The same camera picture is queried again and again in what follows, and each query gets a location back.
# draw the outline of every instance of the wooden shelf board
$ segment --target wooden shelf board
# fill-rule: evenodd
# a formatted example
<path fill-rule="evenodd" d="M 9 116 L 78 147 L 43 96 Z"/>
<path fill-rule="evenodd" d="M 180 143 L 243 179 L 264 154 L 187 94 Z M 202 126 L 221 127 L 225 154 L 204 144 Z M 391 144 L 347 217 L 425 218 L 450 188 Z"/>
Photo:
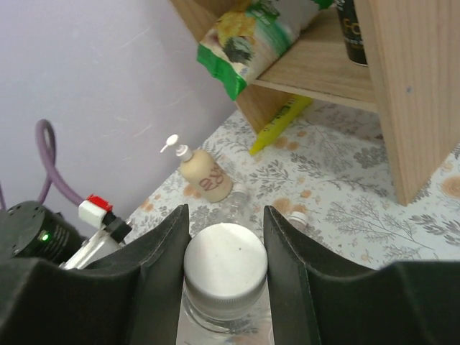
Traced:
<path fill-rule="evenodd" d="M 377 111 L 369 68 L 346 56 L 336 9 L 322 11 L 300 39 L 254 84 Z"/>

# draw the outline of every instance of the lotion bottle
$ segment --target lotion bottle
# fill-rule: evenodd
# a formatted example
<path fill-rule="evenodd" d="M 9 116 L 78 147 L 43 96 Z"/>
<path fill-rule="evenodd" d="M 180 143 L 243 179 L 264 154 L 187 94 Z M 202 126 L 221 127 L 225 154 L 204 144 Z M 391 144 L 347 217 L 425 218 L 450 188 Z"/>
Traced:
<path fill-rule="evenodd" d="M 204 149 L 192 151 L 187 145 L 179 144 L 179 136 L 167 138 L 166 145 L 175 148 L 175 155 L 182 161 L 179 173 L 210 203 L 217 203 L 227 197 L 233 181 Z"/>

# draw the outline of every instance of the clear plastic bottle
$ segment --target clear plastic bottle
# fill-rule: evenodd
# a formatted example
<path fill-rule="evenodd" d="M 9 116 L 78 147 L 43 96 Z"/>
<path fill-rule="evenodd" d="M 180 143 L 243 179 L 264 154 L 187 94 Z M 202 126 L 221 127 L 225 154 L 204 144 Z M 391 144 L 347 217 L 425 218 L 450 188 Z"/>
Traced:
<path fill-rule="evenodd" d="M 272 327 L 267 253 L 252 231 L 215 224 L 200 231 L 184 257 L 180 341 L 200 345 L 269 345 Z"/>
<path fill-rule="evenodd" d="M 232 223 L 251 229 L 248 213 L 249 190 L 235 183 L 230 195 L 221 203 L 216 223 Z"/>
<path fill-rule="evenodd" d="M 305 233 L 307 227 L 308 217 L 302 212 L 294 211 L 291 213 L 288 221 L 301 233 Z"/>
<path fill-rule="evenodd" d="M 275 336 L 273 336 L 273 327 L 270 329 L 270 332 L 268 333 L 268 343 L 270 345 L 275 345 Z"/>

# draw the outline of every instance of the white bottle cap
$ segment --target white bottle cap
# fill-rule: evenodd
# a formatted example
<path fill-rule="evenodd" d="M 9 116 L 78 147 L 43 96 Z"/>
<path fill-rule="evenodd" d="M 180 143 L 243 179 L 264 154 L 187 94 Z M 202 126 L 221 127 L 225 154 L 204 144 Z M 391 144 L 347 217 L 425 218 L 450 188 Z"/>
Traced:
<path fill-rule="evenodd" d="M 242 185 L 241 183 L 234 183 L 233 188 L 231 189 L 231 192 L 240 192 L 244 193 L 246 195 L 249 195 L 249 189 L 245 185 Z"/>
<path fill-rule="evenodd" d="M 185 251 L 188 299 L 210 318 L 241 318 L 263 293 L 267 267 L 267 251 L 252 231 L 237 224 L 211 225 Z"/>
<path fill-rule="evenodd" d="M 183 162 L 187 162 L 192 159 L 193 152 L 187 145 L 179 144 L 179 136 L 177 134 L 171 135 L 166 140 L 166 145 L 161 149 L 160 152 L 165 151 L 168 147 L 175 148 L 175 155 L 180 158 Z"/>
<path fill-rule="evenodd" d="M 307 223 L 308 223 L 307 215 L 302 212 L 297 212 L 297 211 L 294 211 L 290 214 L 289 220 L 299 221 L 304 226 L 307 226 Z"/>

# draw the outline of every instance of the floral tablecloth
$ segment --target floral tablecloth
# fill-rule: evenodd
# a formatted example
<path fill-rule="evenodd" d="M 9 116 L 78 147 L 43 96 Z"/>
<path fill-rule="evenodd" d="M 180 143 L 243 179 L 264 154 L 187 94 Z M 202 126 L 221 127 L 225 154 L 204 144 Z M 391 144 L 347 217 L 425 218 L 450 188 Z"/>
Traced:
<path fill-rule="evenodd" d="M 263 208 L 273 205 L 286 216 L 306 213 L 308 236 L 371 268 L 402 259 L 460 259 L 460 146 L 404 207 L 395 201 L 372 112 L 315 101 L 272 146 L 251 157 L 254 139 L 236 111 L 203 148 L 234 181 L 250 188 L 250 220 L 259 236 Z M 219 210 L 176 171 L 132 214 L 128 241 L 182 203 L 190 207 L 192 235 L 211 225 Z"/>

